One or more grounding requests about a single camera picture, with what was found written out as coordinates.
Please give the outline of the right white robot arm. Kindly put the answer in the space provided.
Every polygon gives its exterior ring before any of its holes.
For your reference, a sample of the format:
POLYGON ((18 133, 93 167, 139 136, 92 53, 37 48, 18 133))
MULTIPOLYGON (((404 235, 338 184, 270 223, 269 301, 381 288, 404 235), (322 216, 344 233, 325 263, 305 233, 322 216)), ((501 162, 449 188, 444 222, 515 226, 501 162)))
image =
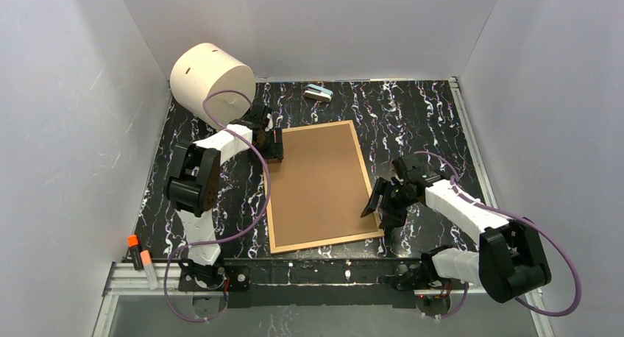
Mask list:
POLYGON ((405 224, 409 207, 421 204, 451 220, 476 244, 474 252, 443 245, 404 266, 391 284, 397 290, 459 280, 485 289, 496 302, 508 302, 552 280, 538 232, 529 225, 483 209, 440 172, 421 166, 414 155, 392 163, 394 177, 376 179, 361 215, 380 215, 379 228, 405 224))

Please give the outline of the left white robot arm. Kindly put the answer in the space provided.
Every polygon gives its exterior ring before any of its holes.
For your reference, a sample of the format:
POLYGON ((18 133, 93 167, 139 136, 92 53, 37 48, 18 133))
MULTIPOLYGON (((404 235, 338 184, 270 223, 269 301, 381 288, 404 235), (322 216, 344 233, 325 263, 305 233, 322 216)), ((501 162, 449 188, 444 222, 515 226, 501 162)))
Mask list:
POLYGON ((200 141, 180 141, 174 147, 164 194, 182 221, 188 259, 212 266, 221 254, 213 223, 219 195, 221 166, 247 150, 260 159, 263 175, 269 160, 283 159, 282 130, 275 126, 272 109, 252 106, 241 118, 200 141))

